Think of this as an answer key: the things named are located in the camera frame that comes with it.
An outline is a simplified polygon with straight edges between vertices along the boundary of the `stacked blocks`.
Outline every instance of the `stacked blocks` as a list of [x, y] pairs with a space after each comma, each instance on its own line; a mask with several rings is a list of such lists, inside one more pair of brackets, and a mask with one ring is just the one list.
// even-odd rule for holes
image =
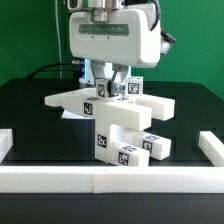
[[201, 131], [198, 146], [216, 167], [224, 167], [224, 144], [210, 131]]
[[12, 130], [0, 129], [0, 163], [12, 147]]
[[168, 120], [174, 116], [175, 100], [143, 94], [135, 99], [135, 104], [152, 108], [152, 118]]
[[[126, 85], [142, 79], [126, 80]], [[171, 141], [143, 132], [152, 117], [167, 120], [174, 115], [174, 100], [142, 95], [134, 88], [133, 98], [108, 98], [107, 80], [98, 80], [97, 89], [81, 89], [45, 98], [49, 106], [95, 119], [95, 158], [119, 166], [148, 166], [149, 156], [162, 160], [169, 156]]]

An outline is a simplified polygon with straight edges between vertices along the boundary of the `black table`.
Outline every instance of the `black table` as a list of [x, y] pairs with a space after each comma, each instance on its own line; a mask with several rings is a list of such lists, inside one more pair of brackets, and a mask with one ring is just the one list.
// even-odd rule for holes
[[[107, 165], [94, 159], [94, 120], [63, 120], [44, 97], [80, 88], [72, 80], [15, 79], [0, 88], [0, 128], [14, 146], [2, 165]], [[170, 138], [171, 155], [150, 166], [212, 166], [199, 132], [224, 140], [224, 101], [195, 83], [145, 82], [144, 93], [175, 99], [175, 117], [147, 132]], [[2, 223], [223, 223], [223, 194], [0, 194]]]

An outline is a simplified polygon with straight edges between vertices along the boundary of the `green backdrop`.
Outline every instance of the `green backdrop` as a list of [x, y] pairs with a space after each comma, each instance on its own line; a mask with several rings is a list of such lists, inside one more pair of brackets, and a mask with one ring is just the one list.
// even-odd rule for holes
[[[205, 85], [224, 99], [224, 1], [160, 0], [162, 28], [177, 43], [159, 63], [161, 80]], [[71, 60], [68, 15], [59, 0], [63, 60]], [[58, 62], [54, 0], [0, 1], [0, 84]], [[155, 69], [134, 75], [158, 80]]]

